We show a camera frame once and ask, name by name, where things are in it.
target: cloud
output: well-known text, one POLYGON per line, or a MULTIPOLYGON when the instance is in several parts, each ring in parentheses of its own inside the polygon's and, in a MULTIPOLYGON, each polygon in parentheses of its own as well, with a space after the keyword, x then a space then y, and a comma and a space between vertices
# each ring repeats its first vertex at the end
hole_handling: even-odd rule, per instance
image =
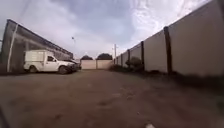
MULTIPOLYGON (((6 19, 18 21, 28 0, 0 1, 3 35, 6 19)), ((75 57, 97 57, 102 52, 113 54, 114 43, 119 47, 118 53, 131 48, 207 1, 32 0, 18 22, 73 52, 75 57)))

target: street lamp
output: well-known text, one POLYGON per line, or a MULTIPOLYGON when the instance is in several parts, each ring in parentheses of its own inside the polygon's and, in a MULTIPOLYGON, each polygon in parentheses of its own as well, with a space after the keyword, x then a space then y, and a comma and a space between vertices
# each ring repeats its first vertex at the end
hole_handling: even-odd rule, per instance
POLYGON ((74 37, 72 37, 72 40, 74 41, 74 43, 76 42, 74 37))

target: fence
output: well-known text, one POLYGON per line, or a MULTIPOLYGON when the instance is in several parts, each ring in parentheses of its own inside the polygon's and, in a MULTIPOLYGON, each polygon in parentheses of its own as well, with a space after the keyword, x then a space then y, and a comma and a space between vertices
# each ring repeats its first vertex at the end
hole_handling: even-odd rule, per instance
POLYGON ((108 69, 111 65, 111 60, 81 60, 82 69, 108 69))
POLYGON ((224 74, 224 6, 213 0, 115 59, 142 60, 146 71, 200 76, 224 74))

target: truck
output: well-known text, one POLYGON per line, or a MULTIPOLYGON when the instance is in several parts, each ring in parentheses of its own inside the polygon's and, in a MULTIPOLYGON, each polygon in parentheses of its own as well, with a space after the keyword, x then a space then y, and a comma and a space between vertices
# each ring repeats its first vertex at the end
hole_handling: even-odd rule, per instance
POLYGON ((77 70, 75 63, 58 60, 53 52, 30 50, 25 52, 24 69, 30 73, 58 72, 67 74, 77 70))

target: truck door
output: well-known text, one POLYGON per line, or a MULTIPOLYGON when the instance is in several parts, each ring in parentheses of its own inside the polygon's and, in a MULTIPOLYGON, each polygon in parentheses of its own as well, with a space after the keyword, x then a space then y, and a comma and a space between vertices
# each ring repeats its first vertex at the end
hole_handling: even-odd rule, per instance
POLYGON ((44 65, 44 71, 47 71, 47 72, 58 71, 58 63, 54 57, 47 56, 47 61, 45 62, 45 65, 44 65))

